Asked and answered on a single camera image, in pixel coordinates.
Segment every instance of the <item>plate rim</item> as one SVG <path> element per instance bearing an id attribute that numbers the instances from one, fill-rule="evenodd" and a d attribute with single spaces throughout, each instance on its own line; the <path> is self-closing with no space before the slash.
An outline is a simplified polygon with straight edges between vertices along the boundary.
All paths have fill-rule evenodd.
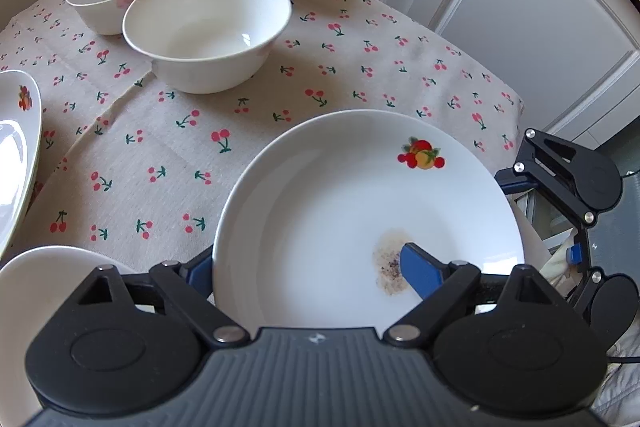
<path id="1" fill-rule="evenodd" d="M 0 71 L 0 82 L 2 82 L 2 75 L 5 73 L 20 73 L 23 74 L 25 76 L 27 76 L 31 82 L 33 83 L 33 86 L 35 87 L 35 94 L 36 94 L 36 98 L 38 100 L 38 105 L 40 106 L 40 110 L 39 110 L 39 115 L 38 115 L 38 137 L 36 139 L 36 144 L 35 144 L 35 148 L 34 148 L 34 156 L 33 156 L 33 162 L 31 163 L 31 168 L 29 170 L 29 172 L 27 172 L 27 177 L 25 179 L 25 184 L 24 187 L 22 189 L 22 194 L 20 195 L 20 201 L 18 202 L 18 212 L 16 214 L 16 217 L 14 219 L 14 222 L 12 224 L 11 229 L 9 230 L 9 232 L 6 235 L 5 240 L 2 240 L 2 238 L 0 237 L 0 260 L 2 259 L 2 257 L 4 257 L 4 254 L 6 253 L 7 249 L 9 248 L 9 245 L 11 245 L 11 240 L 14 238 L 15 233 L 18 230 L 18 225 L 20 225 L 20 223 L 22 222 L 22 220 L 24 219 L 24 214 L 27 211 L 26 208 L 26 204 L 27 202 L 27 195 L 31 194 L 31 191 L 33 190 L 33 184 L 35 182 L 35 174 L 36 171 L 38 169 L 38 161 L 40 159 L 40 142 L 42 140 L 42 97 L 40 96 L 40 87 L 38 87 L 38 83 L 36 82 L 36 79 L 33 78 L 32 74 L 27 73 L 26 71 L 23 70 L 4 70 L 4 71 Z"/>
<path id="2" fill-rule="evenodd" d="M 460 144 L 460 146 L 462 148 L 464 148 L 471 156 L 473 156 L 473 158 L 475 158 L 480 163 L 480 165 L 482 165 L 482 167 L 484 167 L 484 164 L 479 160 L 479 158 L 477 158 L 473 154 L 473 152 L 471 152 L 467 147 L 465 147 L 462 143 L 460 143 L 459 140 L 457 140 L 456 138 L 451 136 L 449 133 L 447 133 L 446 131 L 440 129 L 439 127 L 434 126 L 431 123 L 428 123 L 428 122 L 425 122 L 425 121 L 420 121 L 420 120 L 415 120 L 414 117 L 409 116 L 409 115 L 404 114 L 404 113 L 388 111 L 388 110 L 385 110 L 385 109 L 371 109 L 371 108 L 367 108 L 367 109 L 343 109 L 343 110 L 332 111 L 332 112 L 328 112 L 328 113 L 325 113 L 325 114 L 321 114 L 321 115 L 315 116 L 313 118 L 310 118 L 309 120 L 302 121 L 299 124 L 296 124 L 295 126 L 291 127 L 290 129 L 287 129 L 285 132 L 283 132 L 279 136 L 275 137 L 267 145 L 265 145 L 260 150 L 260 152 L 258 152 L 257 155 L 255 155 L 254 159 L 252 159 L 249 162 L 249 164 L 244 168 L 244 170 L 242 171 L 240 176 L 238 176 L 238 179 L 234 183 L 233 188 L 231 189 L 231 191 L 229 192 L 228 197 L 226 198 L 224 207 L 222 208 L 222 212 L 220 213 L 220 219 L 218 220 L 218 225 L 216 227 L 216 233 L 215 233 L 214 240 L 213 240 L 213 246 L 212 246 L 212 249 L 211 249 L 211 259 L 212 259 L 211 280 L 213 282 L 212 286 L 213 286 L 213 298 L 214 298 L 214 301 L 216 299 L 216 283 L 215 283 L 216 254 L 218 253 L 218 250 L 220 248 L 220 241 L 221 241 L 221 239 L 220 239 L 220 230 L 222 229 L 223 225 L 226 226 L 226 221 L 228 221 L 230 219 L 230 216 L 229 216 L 230 202 L 232 201 L 232 199 L 234 199 L 235 195 L 240 190 L 240 186 L 241 186 L 242 182 L 245 180 L 245 178 L 248 176 L 249 172 L 252 170 L 252 168 L 255 166 L 255 164 L 257 164 L 263 158 L 263 156 L 266 155 L 266 151 L 268 149 L 270 149 L 272 146 L 276 145 L 277 143 L 279 143 L 279 142 L 281 142 L 283 140 L 286 140 L 289 137 L 290 134 L 293 134 L 295 132 L 299 132 L 300 128 L 303 128 L 305 126 L 313 124 L 316 121 L 324 120 L 325 118 L 335 118 L 335 115 L 346 114 L 346 113 L 366 113 L 366 114 L 382 113 L 382 114 L 389 114 L 389 115 L 393 115 L 393 118 L 400 118 L 400 119 L 403 119 L 403 120 L 410 120 L 411 122 L 415 122 L 415 123 L 421 124 L 421 125 L 426 126 L 426 127 L 434 128 L 434 129 L 438 130 L 439 132 L 442 132 L 442 133 L 446 134 L 452 140 L 455 140 L 455 142 Z M 491 176 L 491 172 L 488 169 L 486 169 L 486 171 L 487 171 L 487 174 Z M 511 206 L 510 206 L 509 201 L 507 200 L 506 196 L 504 197 L 504 203 L 506 204 L 507 208 L 510 210 L 510 219 L 512 220 L 512 224 L 513 224 L 514 230 L 516 230 L 518 232 L 520 247 L 519 247 L 518 251 L 516 252 L 516 256 L 518 257 L 518 259 L 522 260 L 521 261 L 522 263 L 524 263 L 524 245 L 522 243 L 522 236 L 520 235 L 520 229 L 518 227 L 518 223 L 516 221 L 515 216 L 513 215 L 513 211 L 511 211 Z"/>

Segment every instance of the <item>oval white platter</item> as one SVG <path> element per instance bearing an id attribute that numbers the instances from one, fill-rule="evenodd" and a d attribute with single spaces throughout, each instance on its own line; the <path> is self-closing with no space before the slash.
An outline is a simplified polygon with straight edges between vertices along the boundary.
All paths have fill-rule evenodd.
<path id="1" fill-rule="evenodd" d="M 261 326 L 376 327 L 420 302 L 395 265 L 408 241 L 488 273 L 524 261 L 510 206 L 480 161 L 439 129 L 347 110 L 290 129 L 234 186 L 213 248 L 216 305 Z"/>
<path id="2" fill-rule="evenodd" d="M 27 210 L 42 135 L 42 102 L 33 77 L 0 73 L 0 257 Z"/>

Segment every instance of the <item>cabinet panel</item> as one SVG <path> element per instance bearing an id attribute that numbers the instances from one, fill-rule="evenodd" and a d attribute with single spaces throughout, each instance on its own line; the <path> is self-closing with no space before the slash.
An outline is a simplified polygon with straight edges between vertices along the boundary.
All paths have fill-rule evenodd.
<path id="1" fill-rule="evenodd" d="M 407 13 L 513 87 L 524 126 L 574 139 L 640 84 L 629 0 L 413 0 Z"/>

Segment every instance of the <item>tablecloth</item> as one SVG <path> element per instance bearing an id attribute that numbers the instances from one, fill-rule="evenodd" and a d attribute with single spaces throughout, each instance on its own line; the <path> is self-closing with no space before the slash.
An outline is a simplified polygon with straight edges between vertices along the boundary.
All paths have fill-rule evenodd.
<path id="1" fill-rule="evenodd" d="M 346 108 L 434 124 L 491 172 L 513 164 L 522 101 L 473 58 L 377 0 L 291 1 L 265 65 L 212 95 L 164 85 L 122 36 L 92 33 L 64 0 L 14 17 L 0 69 L 33 75 L 44 122 L 33 201 L 5 258 L 59 244 L 135 270 L 186 261 L 212 243 L 231 188 L 268 142 Z"/>

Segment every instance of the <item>metal screw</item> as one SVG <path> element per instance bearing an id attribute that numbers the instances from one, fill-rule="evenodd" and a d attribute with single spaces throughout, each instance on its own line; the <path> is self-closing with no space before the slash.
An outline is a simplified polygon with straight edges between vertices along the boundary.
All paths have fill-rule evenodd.
<path id="1" fill-rule="evenodd" d="M 389 329 L 389 336 L 398 342 L 408 342 L 420 336 L 420 330 L 411 324 L 398 324 Z"/>
<path id="2" fill-rule="evenodd" d="M 244 334 L 240 326 L 220 326 L 213 332 L 213 337 L 222 343 L 234 343 L 244 339 Z"/>

